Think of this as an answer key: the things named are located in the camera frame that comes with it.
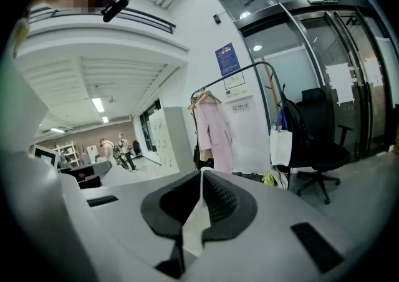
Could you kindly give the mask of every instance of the white tote bag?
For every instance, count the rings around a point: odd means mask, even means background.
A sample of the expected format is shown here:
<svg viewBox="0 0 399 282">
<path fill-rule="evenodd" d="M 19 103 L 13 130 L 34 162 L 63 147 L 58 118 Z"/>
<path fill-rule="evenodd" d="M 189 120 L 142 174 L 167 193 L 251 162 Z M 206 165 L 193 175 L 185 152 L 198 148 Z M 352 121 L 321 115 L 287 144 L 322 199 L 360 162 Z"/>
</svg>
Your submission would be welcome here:
<svg viewBox="0 0 399 282">
<path fill-rule="evenodd" d="M 288 167 L 289 160 L 291 159 L 292 132 L 279 130 L 281 117 L 287 126 L 286 116 L 282 108 L 279 112 L 276 129 L 270 131 L 270 156 L 272 165 L 285 165 Z"/>
</svg>

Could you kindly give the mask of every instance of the person in white clothes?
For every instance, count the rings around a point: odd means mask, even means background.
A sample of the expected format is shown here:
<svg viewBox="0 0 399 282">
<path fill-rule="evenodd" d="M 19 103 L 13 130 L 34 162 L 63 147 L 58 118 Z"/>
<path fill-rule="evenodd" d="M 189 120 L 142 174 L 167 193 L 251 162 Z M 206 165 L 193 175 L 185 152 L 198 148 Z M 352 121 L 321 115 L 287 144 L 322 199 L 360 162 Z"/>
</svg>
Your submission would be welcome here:
<svg viewBox="0 0 399 282">
<path fill-rule="evenodd" d="M 113 143 L 102 138 L 100 139 L 100 147 L 104 147 L 105 158 L 111 162 L 112 165 L 118 165 L 116 159 L 113 157 Z"/>
<path fill-rule="evenodd" d="M 132 161 L 132 153 L 129 140 L 125 139 L 125 134 L 123 132 L 119 133 L 119 147 L 120 151 L 125 155 L 127 162 L 130 164 L 132 171 L 136 170 L 136 166 Z"/>
</svg>

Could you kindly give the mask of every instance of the black metal railing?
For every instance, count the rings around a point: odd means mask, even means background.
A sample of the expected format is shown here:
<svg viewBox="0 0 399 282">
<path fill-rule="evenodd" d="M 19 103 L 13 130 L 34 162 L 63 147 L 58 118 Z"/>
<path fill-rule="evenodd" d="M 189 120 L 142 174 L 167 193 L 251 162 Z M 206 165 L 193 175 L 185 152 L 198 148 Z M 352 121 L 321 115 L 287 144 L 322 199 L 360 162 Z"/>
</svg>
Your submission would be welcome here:
<svg viewBox="0 0 399 282">
<path fill-rule="evenodd" d="M 95 15 L 95 16 L 103 16 L 100 11 L 94 11 L 87 14 L 82 14 L 76 11 L 71 11 L 68 9 L 54 9 L 49 7 L 43 7 L 31 12 L 31 16 L 29 18 L 29 23 L 32 24 L 37 21 L 62 17 L 62 16 L 75 16 L 75 15 Z M 145 24 L 147 26 L 151 26 L 162 31 L 166 31 L 170 34 L 173 34 L 176 28 L 176 25 L 163 20 L 162 18 L 153 16 L 151 14 L 147 14 L 146 12 L 139 11 L 132 8 L 124 8 L 120 13 L 117 14 L 118 18 L 127 19 L 131 21 L 136 21 L 141 24 Z"/>
</svg>

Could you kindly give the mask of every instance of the pink garment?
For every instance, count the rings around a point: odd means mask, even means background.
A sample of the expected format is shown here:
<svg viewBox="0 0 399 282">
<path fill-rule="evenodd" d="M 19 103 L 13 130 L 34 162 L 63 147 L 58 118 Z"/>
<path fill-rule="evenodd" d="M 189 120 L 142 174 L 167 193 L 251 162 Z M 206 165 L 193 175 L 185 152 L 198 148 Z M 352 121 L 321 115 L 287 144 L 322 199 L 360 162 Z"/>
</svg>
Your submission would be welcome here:
<svg viewBox="0 0 399 282">
<path fill-rule="evenodd" d="M 212 149 L 214 169 L 231 173 L 234 135 L 222 105 L 206 97 L 197 103 L 195 115 L 199 149 Z"/>
</svg>

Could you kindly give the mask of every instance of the recessed light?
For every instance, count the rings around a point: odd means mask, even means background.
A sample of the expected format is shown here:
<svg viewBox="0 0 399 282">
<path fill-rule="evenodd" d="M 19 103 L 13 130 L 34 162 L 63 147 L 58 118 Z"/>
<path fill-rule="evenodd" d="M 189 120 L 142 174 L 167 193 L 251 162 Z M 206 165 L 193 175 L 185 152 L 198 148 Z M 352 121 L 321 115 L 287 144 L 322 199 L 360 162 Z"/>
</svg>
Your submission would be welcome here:
<svg viewBox="0 0 399 282">
<path fill-rule="evenodd" d="M 65 131 L 57 129 L 57 128 L 51 128 L 50 130 L 54 131 L 54 132 L 58 132 L 59 134 L 64 134 L 65 133 Z"/>
<path fill-rule="evenodd" d="M 245 18 L 246 16 L 249 16 L 251 13 L 249 11 L 244 11 L 241 15 L 239 15 L 239 18 Z"/>
<path fill-rule="evenodd" d="M 102 106 L 101 98 L 94 98 L 92 102 L 98 112 L 104 112 L 104 107 Z"/>
</svg>

